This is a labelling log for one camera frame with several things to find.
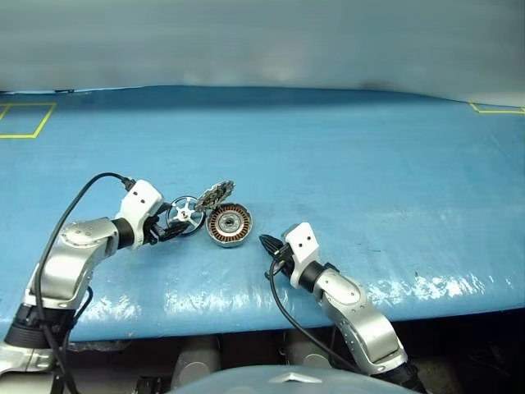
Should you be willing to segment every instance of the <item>copper coil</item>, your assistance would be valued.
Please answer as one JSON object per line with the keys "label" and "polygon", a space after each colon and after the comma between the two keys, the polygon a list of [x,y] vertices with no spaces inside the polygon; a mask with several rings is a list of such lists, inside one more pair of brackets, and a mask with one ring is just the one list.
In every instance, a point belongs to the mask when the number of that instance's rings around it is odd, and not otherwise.
{"label": "copper coil", "polygon": [[[239,215],[241,219],[240,231],[236,231],[236,234],[233,236],[225,236],[217,228],[219,217],[224,213],[235,212]],[[249,232],[251,218],[241,205],[238,204],[223,204],[219,205],[209,218],[209,231],[212,233],[213,237],[221,242],[232,242],[242,240]]]}

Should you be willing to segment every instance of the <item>white backdrop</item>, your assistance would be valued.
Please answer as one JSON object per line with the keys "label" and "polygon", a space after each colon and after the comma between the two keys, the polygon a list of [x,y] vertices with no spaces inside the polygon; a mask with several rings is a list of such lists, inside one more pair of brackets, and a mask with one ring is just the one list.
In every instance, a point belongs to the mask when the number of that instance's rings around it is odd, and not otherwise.
{"label": "white backdrop", "polygon": [[393,89],[525,106],[525,0],[16,0],[0,90]]}

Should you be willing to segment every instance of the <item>blue tablecloth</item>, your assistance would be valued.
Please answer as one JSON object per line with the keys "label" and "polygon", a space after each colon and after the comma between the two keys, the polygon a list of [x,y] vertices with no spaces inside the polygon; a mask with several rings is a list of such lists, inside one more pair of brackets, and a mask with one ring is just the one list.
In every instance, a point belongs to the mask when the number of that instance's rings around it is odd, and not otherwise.
{"label": "blue tablecloth", "polygon": [[[55,103],[10,106],[6,103]],[[288,327],[257,235],[310,222],[322,256],[393,320],[525,305],[525,112],[411,94],[157,87],[0,96],[0,334],[58,217],[95,173],[152,182],[172,200],[222,180],[253,215],[224,250],[205,230],[120,251],[96,270],[74,340]],[[113,217],[100,181],[71,215]],[[284,277],[307,326],[328,324]]]}

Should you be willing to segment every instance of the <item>yellow tape marking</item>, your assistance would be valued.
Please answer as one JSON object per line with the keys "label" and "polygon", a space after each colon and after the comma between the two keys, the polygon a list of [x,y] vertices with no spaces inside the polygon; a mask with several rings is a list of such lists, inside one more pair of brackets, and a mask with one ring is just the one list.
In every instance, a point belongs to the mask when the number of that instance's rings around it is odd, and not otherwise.
{"label": "yellow tape marking", "polygon": [[49,110],[44,115],[42,121],[39,123],[37,128],[35,129],[33,134],[0,134],[0,139],[26,139],[26,138],[36,138],[39,136],[40,131],[43,129],[45,124],[47,123],[49,117],[55,110],[55,107],[57,106],[57,103],[0,103],[0,107],[4,107],[2,112],[0,112],[0,121],[4,117],[7,111],[9,111],[9,108],[11,107],[42,107],[42,106],[49,106]]}
{"label": "yellow tape marking", "polygon": [[470,103],[470,106],[474,111],[477,113],[519,113],[521,115],[525,115],[525,108],[520,109],[480,109],[475,103]]}

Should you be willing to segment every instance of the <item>robotic arm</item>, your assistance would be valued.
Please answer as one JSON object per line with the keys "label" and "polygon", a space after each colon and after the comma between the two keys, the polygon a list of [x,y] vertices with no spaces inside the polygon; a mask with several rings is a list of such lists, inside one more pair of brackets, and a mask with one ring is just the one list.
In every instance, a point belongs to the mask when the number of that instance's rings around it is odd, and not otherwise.
{"label": "robotic arm", "polygon": [[271,236],[260,239],[274,258],[274,270],[267,277],[282,271],[291,286],[314,294],[323,312],[341,331],[362,373],[426,392],[394,328],[372,305],[363,286],[341,275],[333,265],[319,263],[319,244],[308,223],[286,232],[285,243]]}
{"label": "robotic arm", "polygon": [[147,181],[121,180],[128,193],[115,219],[73,222],[60,230],[41,268],[44,321],[37,310],[35,282],[39,265],[35,268],[4,342],[0,342],[0,376],[5,372],[54,369],[56,357],[43,325],[50,327],[57,343],[62,344],[100,262],[119,249],[137,249],[145,243],[154,245],[178,236],[187,228],[187,222],[161,228],[157,224],[158,215],[171,207],[163,202],[162,194]]}

